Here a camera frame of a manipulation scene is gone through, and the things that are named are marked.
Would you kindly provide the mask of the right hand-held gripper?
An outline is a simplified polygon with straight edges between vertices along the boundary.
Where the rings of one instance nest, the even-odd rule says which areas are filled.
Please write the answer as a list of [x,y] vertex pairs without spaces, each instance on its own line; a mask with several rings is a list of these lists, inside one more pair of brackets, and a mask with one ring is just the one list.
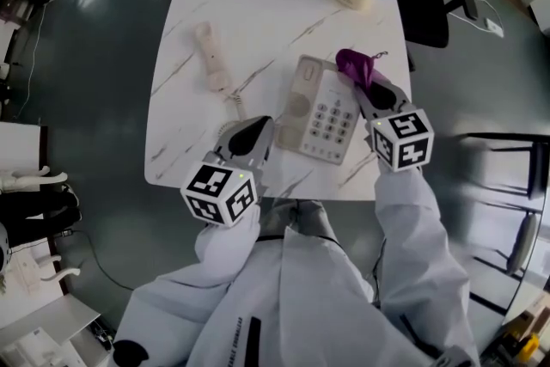
[[389,81],[371,83],[371,99],[359,85],[354,96],[366,120],[367,143],[390,170],[420,168],[431,160],[434,131],[423,109]]

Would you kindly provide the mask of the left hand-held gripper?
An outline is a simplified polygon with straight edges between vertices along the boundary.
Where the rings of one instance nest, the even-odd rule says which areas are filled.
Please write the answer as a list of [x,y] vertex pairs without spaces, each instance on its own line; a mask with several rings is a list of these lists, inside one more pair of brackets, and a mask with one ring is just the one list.
[[263,167],[270,155],[274,129],[270,116],[238,122],[218,139],[216,150],[192,164],[180,194],[193,217],[233,227],[261,201],[266,192]]

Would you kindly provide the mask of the purple cloth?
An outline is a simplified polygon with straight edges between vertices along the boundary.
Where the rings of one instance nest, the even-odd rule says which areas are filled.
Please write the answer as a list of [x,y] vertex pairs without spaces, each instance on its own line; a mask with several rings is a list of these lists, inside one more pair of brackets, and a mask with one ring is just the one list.
[[341,49],[336,53],[335,61],[339,72],[350,78],[367,94],[374,81],[387,81],[387,78],[375,67],[377,59],[387,54],[387,52],[379,52],[369,56],[352,49]]

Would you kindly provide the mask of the white desk telephone base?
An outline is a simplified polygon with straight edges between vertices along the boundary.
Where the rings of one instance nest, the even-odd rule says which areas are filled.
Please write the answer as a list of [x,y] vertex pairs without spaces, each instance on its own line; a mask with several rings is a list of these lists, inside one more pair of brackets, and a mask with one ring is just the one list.
[[276,145],[341,165],[360,116],[353,90],[353,81],[336,64],[302,55],[278,123]]

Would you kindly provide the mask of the person's right forearm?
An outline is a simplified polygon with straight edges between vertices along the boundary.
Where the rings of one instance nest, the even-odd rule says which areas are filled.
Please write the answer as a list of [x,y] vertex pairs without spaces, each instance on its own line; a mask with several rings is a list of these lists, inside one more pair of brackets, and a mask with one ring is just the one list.
[[431,187],[417,169],[380,170],[375,193],[386,237],[382,309],[387,315],[463,315],[468,276],[449,250]]

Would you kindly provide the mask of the white telephone handset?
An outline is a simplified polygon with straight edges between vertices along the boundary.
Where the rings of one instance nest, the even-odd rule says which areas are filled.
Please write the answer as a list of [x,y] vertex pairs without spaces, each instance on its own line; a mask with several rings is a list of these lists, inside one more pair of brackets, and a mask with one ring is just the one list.
[[195,36],[205,59],[210,91],[227,94],[231,80],[211,24],[208,21],[200,22],[195,28]]

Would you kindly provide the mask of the person's left leg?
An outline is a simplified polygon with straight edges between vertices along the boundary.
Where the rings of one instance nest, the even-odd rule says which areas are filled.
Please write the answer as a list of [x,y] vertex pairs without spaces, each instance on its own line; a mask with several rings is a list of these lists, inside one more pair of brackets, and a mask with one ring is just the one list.
[[298,206],[295,199],[274,199],[271,207],[260,217],[259,238],[283,236],[286,228],[296,221]]

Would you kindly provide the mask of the person's leg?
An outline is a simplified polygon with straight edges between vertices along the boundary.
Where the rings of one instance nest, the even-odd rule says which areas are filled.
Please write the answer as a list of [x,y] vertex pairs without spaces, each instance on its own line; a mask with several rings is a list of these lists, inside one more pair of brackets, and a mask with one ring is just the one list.
[[271,207],[260,217],[259,238],[283,236],[286,228],[296,221],[298,206],[295,199],[274,199]]
[[318,200],[299,202],[297,206],[297,229],[300,234],[339,243],[328,220],[327,211],[322,202]]

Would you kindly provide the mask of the person's white coat torso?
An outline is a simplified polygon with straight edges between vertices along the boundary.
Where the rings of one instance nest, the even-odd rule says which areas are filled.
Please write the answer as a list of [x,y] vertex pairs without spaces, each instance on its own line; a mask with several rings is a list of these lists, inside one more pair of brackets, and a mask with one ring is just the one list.
[[387,315],[336,243],[293,229],[258,238],[228,284],[189,269],[134,290],[109,367],[429,367],[477,364],[466,312]]

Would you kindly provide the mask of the white cabinet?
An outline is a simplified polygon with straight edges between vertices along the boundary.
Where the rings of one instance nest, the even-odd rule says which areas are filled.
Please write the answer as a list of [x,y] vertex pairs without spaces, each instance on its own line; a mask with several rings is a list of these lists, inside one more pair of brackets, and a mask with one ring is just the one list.
[[550,38],[550,0],[533,0],[529,10],[541,32]]

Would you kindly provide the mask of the grey backed chair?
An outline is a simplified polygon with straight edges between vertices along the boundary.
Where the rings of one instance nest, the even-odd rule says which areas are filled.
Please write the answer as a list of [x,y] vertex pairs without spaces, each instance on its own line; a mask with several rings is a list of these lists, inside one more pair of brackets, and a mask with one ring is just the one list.
[[507,258],[507,275],[513,275],[521,269],[524,261],[527,259],[533,240],[536,237],[536,232],[537,216],[535,213],[528,212],[521,222],[511,253]]

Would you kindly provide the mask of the light wooden desk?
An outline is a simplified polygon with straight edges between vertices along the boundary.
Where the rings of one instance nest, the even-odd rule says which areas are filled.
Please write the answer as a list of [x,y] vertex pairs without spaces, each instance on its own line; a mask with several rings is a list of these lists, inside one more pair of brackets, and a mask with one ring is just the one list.
[[[39,168],[40,128],[36,125],[0,122],[0,171],[35,171]],[[57,273],[51,262],[31,274],[31,284],[26,284],[20,276],[21,262],[38,264],[50,255],[46,239],[15,248],[3,274],[4,288],[0,289],[0,328],[7,327],[64,295],[58,282],[47,281]]]

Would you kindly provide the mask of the white low desk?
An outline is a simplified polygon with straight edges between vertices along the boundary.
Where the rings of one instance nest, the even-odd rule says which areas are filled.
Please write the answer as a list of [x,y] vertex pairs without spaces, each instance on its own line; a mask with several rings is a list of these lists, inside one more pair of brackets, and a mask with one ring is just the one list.
[[66,295],[0,330],[0,367],[107,367],[90,329],[101,314]]

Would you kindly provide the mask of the yellow black tool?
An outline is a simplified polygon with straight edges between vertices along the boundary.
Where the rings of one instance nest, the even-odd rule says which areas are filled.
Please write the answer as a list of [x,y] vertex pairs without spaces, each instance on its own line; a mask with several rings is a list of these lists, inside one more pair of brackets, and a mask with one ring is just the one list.
[[528,361],[535,355],[540,346],[540,339],[536,333],[531,333],[522,339],[516,348],[514,355],[514,365],[526,365]]

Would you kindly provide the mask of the black metal frame chair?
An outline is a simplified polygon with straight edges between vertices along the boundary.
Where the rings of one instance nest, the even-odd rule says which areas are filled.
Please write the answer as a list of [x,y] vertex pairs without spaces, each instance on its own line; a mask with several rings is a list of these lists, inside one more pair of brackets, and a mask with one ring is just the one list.
[[530,146],[523,147],[491,148],[493,152],[529,153],[527,186],[508,186],[508,189],[495,188],[495,191],[525,196],[528,200],[546,195],[547,185],[550,182],[550,135],[517,132],[467,132],[461,134],[460,138],[530,143]]

